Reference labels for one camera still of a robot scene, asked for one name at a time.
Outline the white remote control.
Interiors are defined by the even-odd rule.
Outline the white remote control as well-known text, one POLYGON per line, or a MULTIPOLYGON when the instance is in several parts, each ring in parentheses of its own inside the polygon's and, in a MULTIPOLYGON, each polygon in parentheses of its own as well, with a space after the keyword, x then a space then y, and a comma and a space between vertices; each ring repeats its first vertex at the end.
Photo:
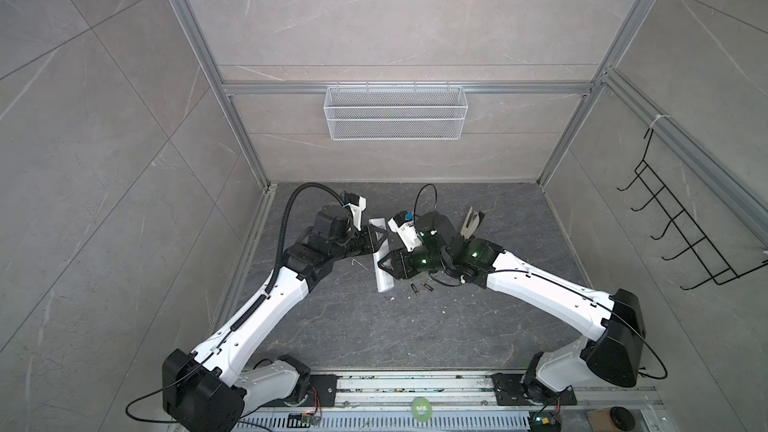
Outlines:
POLYGON ((372 227, 373 246, 375 248, 373 265, 376 278, 376 287, 379 293, 384 293, 394 287, 394 278, 383 267, 383 260, 389 254, 389 231, 384 218, 372 218, 369 220, 372 227))

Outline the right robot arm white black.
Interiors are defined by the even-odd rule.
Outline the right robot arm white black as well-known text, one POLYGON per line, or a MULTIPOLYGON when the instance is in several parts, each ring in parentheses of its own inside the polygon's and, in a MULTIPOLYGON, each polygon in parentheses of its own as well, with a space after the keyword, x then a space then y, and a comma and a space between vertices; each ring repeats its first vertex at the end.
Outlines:
POLYGON ((454 285, 473 284, 520 299, 580 334, 570 344, 536 353, 521 379, 525 396, 546 403, 567 388, 600 379, 637 384, 645 329, 638 298, 569 282, 535 267, 500 245, 476 236, 485 215, 468 211, 461 227, 432 211, 402 211, 384 226, 370 221, 377 275, 394 280, 444 272, 454 285))

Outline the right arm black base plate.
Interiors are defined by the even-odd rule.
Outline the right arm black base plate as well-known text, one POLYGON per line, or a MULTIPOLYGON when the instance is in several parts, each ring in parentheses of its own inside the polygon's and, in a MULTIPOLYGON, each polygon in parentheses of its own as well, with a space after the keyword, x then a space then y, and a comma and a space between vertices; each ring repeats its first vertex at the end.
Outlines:
POLYGON ((526 379, 523 374, 495 373, 490 376, 492 390, 499 406, 523 405, 561 405, 574 406, 577 404, 575 393, 571 387, 561 392, 554 392, 537 379, 526 379))

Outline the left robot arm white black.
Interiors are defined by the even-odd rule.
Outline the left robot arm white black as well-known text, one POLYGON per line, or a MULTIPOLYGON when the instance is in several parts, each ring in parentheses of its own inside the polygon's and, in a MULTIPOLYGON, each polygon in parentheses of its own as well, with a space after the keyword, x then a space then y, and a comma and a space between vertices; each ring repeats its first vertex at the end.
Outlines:
POLYGON ((372 255, 386 243, 384 225, 365 225, 357 205, 329 205, 285 249, 265 284, 218 331, 191 352, 175 350, 162 366, 164 411, 188 431, 230 431, 272 401, 301 404, 311 370, 283 355, 245 369, 282 318, 318 285, 335 262, 372 255))

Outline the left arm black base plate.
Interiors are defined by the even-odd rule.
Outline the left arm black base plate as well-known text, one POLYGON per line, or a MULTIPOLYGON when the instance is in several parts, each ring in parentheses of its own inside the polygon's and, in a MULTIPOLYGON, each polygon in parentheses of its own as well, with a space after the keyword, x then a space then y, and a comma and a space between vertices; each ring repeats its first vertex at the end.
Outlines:
POLYGON ((293 390, 281 402, 288 406, 314 406, 318 401, 322 408, 333 407, 338 380, 339 377, 334 374, 300 376, 293 390))

